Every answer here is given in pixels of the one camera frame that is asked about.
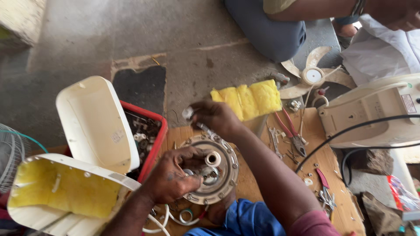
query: stained concrete floor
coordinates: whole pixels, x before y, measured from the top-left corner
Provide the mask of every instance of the stained concrete floor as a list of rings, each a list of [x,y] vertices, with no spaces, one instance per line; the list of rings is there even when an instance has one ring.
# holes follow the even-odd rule
[[[306,43],[294,58],[298,68],[318,46],[333,46],[321,67],[341,62],[329,19],[307,22]],[[247,42],[220,0],[50,0],[39,44],[0,53],[0,122],[47,147],[66,144],[58,92],[91,75],[111,80],[113,62],[157,53],[167,67],[164,115],[171,127],[186,125],[175,112],[213,87],[251,84],[272,68],[282,71]],[[358,189],[354,179],[355,190],[371,188]],[[383,180],[372,180],[377,195],[387,191]]]

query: maroon sleeve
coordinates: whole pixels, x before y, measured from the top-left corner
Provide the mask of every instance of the maroon sleeve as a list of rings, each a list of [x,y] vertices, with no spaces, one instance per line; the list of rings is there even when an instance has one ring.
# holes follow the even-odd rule
[[[339,236],[323,211],[311,211],[301,216],[289,229],[288,236]]]

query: metal flange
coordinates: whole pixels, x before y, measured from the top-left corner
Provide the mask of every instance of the metal flange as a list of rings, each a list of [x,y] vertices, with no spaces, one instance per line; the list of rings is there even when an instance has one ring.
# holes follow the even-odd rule
[[[207,134],[193,136],[180,145],[188,146],[211,149],[220,155],[221,160],[216,168],[207,166],[200,170],[192,170],[194,174],[207,176],[197,191],[184,195],[184,198],[199,205],[210,205],[220,201],[234,189],[238,181],[239,164],[235,152],[225,140],[215,142]]]

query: man's left hand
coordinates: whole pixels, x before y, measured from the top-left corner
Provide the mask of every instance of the man's left hand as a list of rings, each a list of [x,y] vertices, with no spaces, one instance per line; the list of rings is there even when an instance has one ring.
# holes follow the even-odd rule
[[[165,152],[141,186],[141,191],[148,194],[155,204],[166,204],[197,190],[203,183],[203,177],[197,174],[187,176],[179,165],[204,164],[207,152],[196,147]]]

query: man's right hand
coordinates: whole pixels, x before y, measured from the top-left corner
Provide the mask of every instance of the man's right hand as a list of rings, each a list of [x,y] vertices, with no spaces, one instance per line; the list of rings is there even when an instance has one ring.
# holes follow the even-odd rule
[[[364,13],[391,30],[420,28],[420,0],[367,0]]]
[[[201,101],[190,105],[194,109],[192,127],[197,122],[207,125],[227,142],[235,142],[246,129],[232,109],[224,102]]]

